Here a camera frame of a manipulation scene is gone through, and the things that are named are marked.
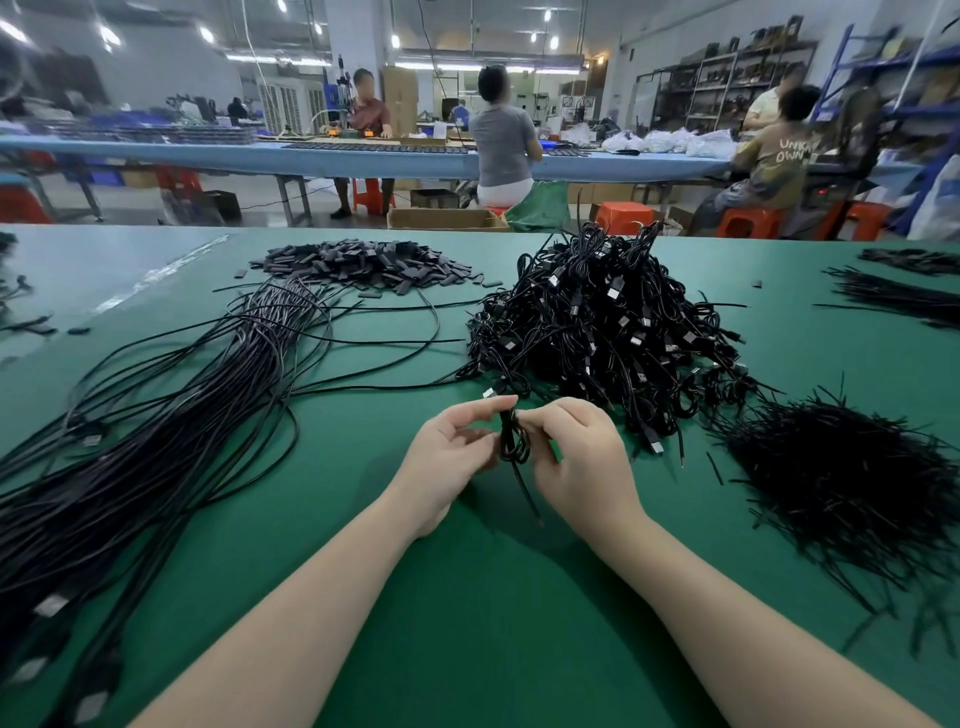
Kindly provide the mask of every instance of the wall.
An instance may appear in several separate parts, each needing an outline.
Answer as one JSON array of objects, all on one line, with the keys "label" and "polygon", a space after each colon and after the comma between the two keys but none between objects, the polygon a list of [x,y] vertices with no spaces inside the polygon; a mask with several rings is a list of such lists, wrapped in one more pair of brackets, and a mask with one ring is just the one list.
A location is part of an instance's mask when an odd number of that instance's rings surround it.
[{"label": "wall", "polygon": [[163,106],[167,96],[181,93],[212,98],[223,109],[243,95],[236,68],[193,28],[112,26],[124,44],[109,53],[89,23],[38,12],[20,17],[41,51],[89,56],[115,106]]},{"label": "wall", "polygon": [[[844,29],[854,23],[859,33],[867,33],[882,2],[894,0],[677,0],[659,12],[644,11],[628,14],[623,23],[623,44],[612,59],[611,93],[604,94],[602,113],[619,109],[621,116],[628,113],[636,76],[672,63],[691,54],[708,43],[725,43],[739,36],[741,47],[750,42],[753,30],[783,24],[792,14],[801,14],[804,24],[801,38],[817,40],[819,45],[807,73],[812,84],[821,84],[827,77],[834,54]],[[907,11],[901,7],[900,12]],[[634,59],[629,60],[630,51]],[[848,54],[856,53],[852,44]],[[641,123],[646,123],[652,110],[653,89],[645,90],[648,100],[641,98],[636,111]]]}]

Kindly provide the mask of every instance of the worker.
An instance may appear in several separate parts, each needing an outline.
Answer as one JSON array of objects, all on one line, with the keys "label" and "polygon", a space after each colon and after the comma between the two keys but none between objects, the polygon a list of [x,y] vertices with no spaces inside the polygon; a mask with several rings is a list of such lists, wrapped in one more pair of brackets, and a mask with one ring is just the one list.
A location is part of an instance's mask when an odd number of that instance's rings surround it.
[{"label": "worker", "polygon": [[[469,426],[514,405],[515,395],[491,397],[428,420],[383,494],[234,624],[131,728],[312,726],[407,547],[441,523],[475,473],[497,461],[497,435]],[[732,728],[936,725],[658,525],[640,505],[623,441],[603,410],[564,398],[517,415],[543,497],[646,599]],[[557,634],[558,654],[573,639]]]},{"label": "worker", "polygon": [[804,121],[813,110],[820,89],[802,85],[780,97],[780,117],[737,149],[733,170],[750,173],[721,192],[707,197],[693,213],[688,235],[716,228],[731,207],[792,210],[804,194],[806,167],[813,149],[810,126]]},{"label": "worker", "polygon": [[[387,105],[376,98],[376,84],[373,73],[366,68],[358,68],[353,74],[353,85],[357,89],[357,98],[350,110],[349,124],[357,132],[373,132],[384,139],[394,137],[394,129],[390,126],[390,110]],[[342,220],[350,216],[350,199],[347,194],[349,180],[346,177],[336,177],[333,180],[340,197],[340,209],[330,213],[330,219]],[[380,185],[383,195],[383,207],[380,213],[386,215],[390,211],[390,198],[394,194],[394,181],[384,179]]]},{"label": "worker", "polygon": [[776,124],[780,120],[780,98],[787,91],[802,84],[805,76],[806,66],[803,63],[799,61],[788,63],[780,83],[769,91],[761,93],[750,104],[747,116],[743,120],[743,131],[757,132],[771,124]]},{"label": "worker", "polygon": [[527,113],[510,106],[510,78],[504,66],[481,69],[477,90],[490,105],[470,119],[480,157],[477,200],[484,207],[513,207],[533,188],[530,162],[543,159],[543,148]]},{"label": "worker", "polygon": [[227,104],[227,116],[230,117],[230,124],[237,127],[240,126],[237,123],[238,119],[249,119],[250,115],[247,114],[247,107],[243,105],[243,102],[240,101],[239,96],[234,96],[233,101]]},{"label": "worker", "polygon": [[447,121],[453,122],[457,127],[469,131],[470,128],[470,109],[467,108],[463,99],[457,99],[457,106],[450,110],[450,117]]}]

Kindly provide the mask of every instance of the white pants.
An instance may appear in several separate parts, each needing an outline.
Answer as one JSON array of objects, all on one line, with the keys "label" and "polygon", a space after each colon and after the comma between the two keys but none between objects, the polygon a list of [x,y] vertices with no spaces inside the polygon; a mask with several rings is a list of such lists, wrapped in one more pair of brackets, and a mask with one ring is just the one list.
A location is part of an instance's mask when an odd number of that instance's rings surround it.
[{"label": "white pants", "polygon": [[496,187],[477,187],[477,200],[483,207],[513,207],[523,200],[533,189],[533,178],[498,184]]}]

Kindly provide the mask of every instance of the green workbench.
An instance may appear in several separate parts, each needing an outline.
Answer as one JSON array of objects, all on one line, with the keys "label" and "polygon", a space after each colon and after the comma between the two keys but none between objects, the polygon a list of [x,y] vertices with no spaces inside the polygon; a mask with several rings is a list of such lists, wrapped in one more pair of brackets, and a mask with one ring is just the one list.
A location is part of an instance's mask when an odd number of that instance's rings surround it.
[{"label": "green workbench", "polygon": [[[74,228],[48,228],[69,236]],[[141,229],[128,229],[129,235]],[[182,231],[169,229],[171,235]],[[209,234],[212,239],[217,231]],[[173,276],[96,315],[86,337],[62,337],[0,372],[0,449],[6,451],[61,411],[80,374],[116,347],[149,334],[220,315],[233,273],[267,248],[338,239],[337,231],[245,230],[213,246]],[[484,271],[516,279],[516,257],[543,235],[350,231],[370,240],[414,239]],[[828,266],[854,263],[860,246],[755,240],[663,238],[654,253],[690,298],[746,303],[722,309],[741,332],[751,374],[798,398],[816,385],[850,404],[915,425],[960,444],[956,366],[960,335],[883,313],[811,307],[841,303]],[[926,279],[872,263],[893,279],[960,292],[960,280]],[[244,282],[258,280],[251,273]],[[762,288],[754,288],[755,280]],[[428,289],[432,303],[479,298],[470,284]],[[369,305],[417,305],[387,294]],[[442,337],[467,335],[468,306],[441,309]],[[350,315],[344,338],[427,338],[428,311]],[[181,341],[186,341],[184,334]],[[399,356],[385,347],[334,349],[320,376]],[[441,344],[367,382],[426,382],[460,366],[464,344]],[[407,393],[348,392],[296,400],[302,435],[293,455],[245,494],[192,521],[177,551],[126,633],[127,670],[98,726],[125,725],[191,661],[370,503],[389,481],[424,420],[476,399],[469,381]],[[648,512],[717,569],[825,643],[839,647],[866,617],[853,600],[799,557],[772,528],[753,530],[750,497],[721,487],[706,458],[711,440],[683,423],[686,466],[675,438],[663,457],[643,453],[636,483]],[[276,451],[284,447],[278,438]],[[721,449],[727,479],[741,476]],[[529,470],[526,477],[532,480]],[[437,532],[414,544],[391,577],[350,653],[321,726],[710,726],[723,719],[653,612],[548,512],[531,518],[509,468],[476,479]],[[919,659],[909,656],[917,598],[900,599],[901,621],[881,619],[851,658],[946,725],[960,725],[960,663],[931,632]],[[108,607],[101,598],[81,628]],[[77,654],[74,642],[35,684],[0,692],[0,724],[33,728],[50,706]]]}]

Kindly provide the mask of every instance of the forearm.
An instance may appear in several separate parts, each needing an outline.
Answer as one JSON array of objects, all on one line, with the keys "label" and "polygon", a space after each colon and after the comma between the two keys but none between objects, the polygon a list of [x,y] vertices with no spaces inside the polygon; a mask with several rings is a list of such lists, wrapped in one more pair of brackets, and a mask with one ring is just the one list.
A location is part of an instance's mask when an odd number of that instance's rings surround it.
[{"label": "forearm", "polygon": [[598,555],[654,608],[733,728],[935,725],[655,523],[630,533]]},{"label": "forearm", "polygon": [[132,728],[313,725],[415,530],[385,494],[233,625]]}]

